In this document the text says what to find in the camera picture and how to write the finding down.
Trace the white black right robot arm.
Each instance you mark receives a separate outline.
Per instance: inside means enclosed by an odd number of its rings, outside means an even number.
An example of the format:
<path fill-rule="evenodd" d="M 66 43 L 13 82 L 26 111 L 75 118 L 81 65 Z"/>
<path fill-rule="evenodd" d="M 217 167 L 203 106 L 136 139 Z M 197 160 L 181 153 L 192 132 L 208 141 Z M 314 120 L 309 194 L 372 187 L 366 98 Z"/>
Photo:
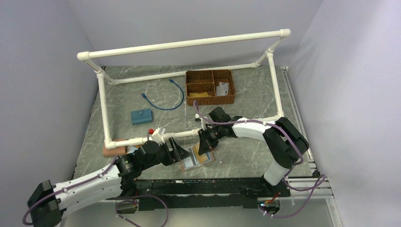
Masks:
<path fill-rule="evenodd" d="M 306 138 L 286 117 L 274 122 L 247 119 L 241 116 L 230 117 L 221 107 L 213 109 L 205 120 L 205 129 L 198 135 L 200 144 L 198 155 L 212 151 L 223 137 L 251 138 L 265 141 L 274 160 L 263 175 L 261 192 L 272 196 L 279 190 L 279 183 L 290 170 L 303 162 L 303 154 L 309 149 Z"/>

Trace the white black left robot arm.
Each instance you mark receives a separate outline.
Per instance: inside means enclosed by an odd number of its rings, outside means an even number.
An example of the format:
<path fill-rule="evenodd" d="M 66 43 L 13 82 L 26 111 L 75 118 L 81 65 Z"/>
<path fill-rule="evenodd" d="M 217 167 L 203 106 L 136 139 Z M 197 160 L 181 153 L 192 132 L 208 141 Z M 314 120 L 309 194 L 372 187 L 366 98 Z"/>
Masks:
<path fill-rule="evenodd" d="M 69 214 L 98 201 L 131 198 L 136 192 L 135 179 L 144 170 L 175 164 L 191 154 L 173 138 L 163 144 L 149 140 L 136 151 L 116 156 L 110 164 L 75 180 L 56 184 L 43 181 L 28 199 L 22 222 L 26 226 L 54 227 Z"/>

